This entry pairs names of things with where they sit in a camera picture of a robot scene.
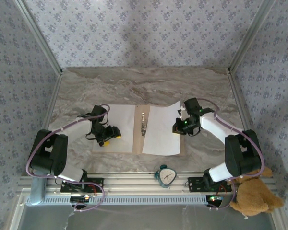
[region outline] white paper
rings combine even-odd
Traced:
[[[143,153],[159,156],[180,153],[179,134],[172,132],[179,109],[180,101],[168,107],[150,107]]]
[[[94,141],[93,152],[132,152],[135,105],[110,104],[108,124],[119,128],[121,138],[110,139],[107,146]]]

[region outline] marble table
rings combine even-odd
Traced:
[[[122,69],[73,68],[63,71],[50,128],[88,113],[95,104],[171,105],[201,97],[220,107],[219,115],[242,127],[236,102],[224,69],[195,67]],[[205,107],[213,106],[200,101]],[[153,156],[92,152],[93,142],[80,138],[69,145],[67,161],[89,173],[152,172],[167,164],[178,172],[203,172],[224,161],[224,145],[204,130],[185,136],[184,156]]]

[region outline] teddy bear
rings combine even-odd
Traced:
[[[264,168],[262,173],[264,177],[272,177],[272,170]],[[261,212],[272,212],[274,208],[284,206],[284,201],[275,196],[259,177],[236,178],[234,183],[240,184],[237,191],[236,202],[231,202],[230,206],[241,212],[245,218],[254,216]]]

